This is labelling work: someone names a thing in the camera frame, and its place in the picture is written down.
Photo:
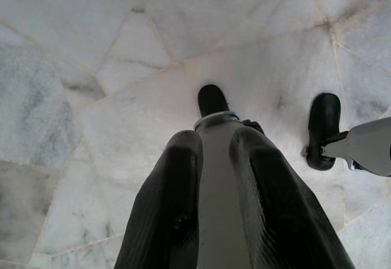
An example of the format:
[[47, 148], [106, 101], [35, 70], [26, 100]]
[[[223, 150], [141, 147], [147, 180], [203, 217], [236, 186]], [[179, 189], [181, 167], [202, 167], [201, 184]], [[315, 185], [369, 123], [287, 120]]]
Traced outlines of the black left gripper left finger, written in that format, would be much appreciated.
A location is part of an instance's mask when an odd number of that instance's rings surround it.
[[196, 269], [199, 249], [200, 136], [180, 131], [141, 186], [114, 269]]

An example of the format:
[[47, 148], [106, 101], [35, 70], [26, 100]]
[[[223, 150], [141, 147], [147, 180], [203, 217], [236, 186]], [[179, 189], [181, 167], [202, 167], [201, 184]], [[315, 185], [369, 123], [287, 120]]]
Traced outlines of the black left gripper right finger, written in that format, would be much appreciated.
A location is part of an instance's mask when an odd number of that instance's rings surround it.
[[229, 145], [252, 269], [355, 269], [318, 199], [250, 127]]

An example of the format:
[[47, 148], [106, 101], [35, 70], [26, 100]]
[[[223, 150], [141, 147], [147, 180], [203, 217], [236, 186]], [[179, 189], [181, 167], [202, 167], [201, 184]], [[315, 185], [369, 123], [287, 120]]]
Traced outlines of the grey robot left leg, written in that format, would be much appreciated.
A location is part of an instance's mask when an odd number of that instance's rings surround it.
[[263, 212], [237, 129], [245, 126], [230, 111], [210, 114], [195, 125], [203, 147], [198, 269], [268, 269]]

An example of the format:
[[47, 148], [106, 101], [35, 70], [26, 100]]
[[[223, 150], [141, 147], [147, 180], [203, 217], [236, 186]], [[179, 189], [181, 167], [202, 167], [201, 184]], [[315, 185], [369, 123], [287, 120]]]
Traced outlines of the black robot right foot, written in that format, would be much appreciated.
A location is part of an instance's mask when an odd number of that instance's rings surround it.
[[321, 93], [315, 97], [309, 115], [307, 164], [318, 171], [333, 167], [335, 158], [324, 157], [321, 147], [326, 139], [339, 133], [341, 104], [335, 94]]

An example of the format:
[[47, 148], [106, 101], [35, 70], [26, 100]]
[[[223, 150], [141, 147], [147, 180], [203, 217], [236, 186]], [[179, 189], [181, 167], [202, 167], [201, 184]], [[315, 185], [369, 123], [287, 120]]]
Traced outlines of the black robot foot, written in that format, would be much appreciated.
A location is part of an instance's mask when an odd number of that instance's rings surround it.
[[326, 139], [339, 133], [341, 104], [335, 94], [321, 93], [315, 97], [309, 115], [307, 164], [318, 171], [333, 167], [335, 158], [324, 157], [321, 147]]
[[201, 117], [217, 112], [229, 111], [224, 93], [214, 84], [205, 85], [199, 90], [197, 103]]

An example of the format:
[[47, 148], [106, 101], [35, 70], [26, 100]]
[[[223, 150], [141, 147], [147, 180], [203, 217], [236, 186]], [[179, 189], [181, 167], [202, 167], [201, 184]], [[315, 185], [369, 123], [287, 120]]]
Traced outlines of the silver robot right leg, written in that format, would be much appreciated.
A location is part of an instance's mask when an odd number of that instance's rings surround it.
[[352, 170], [391, 177], [391, 117], [358, 125], [321, 143], [320, 155], [342, 158]]

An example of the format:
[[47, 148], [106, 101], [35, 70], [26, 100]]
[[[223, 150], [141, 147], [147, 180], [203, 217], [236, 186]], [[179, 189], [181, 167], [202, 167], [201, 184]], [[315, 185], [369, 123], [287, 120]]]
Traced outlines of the black robot left foot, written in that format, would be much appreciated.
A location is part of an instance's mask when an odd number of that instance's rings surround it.
[[205, 85], [199, 90], [197, 103], [201, 117], [217, 112], [229, 111], [224, 93], [214, 84]]

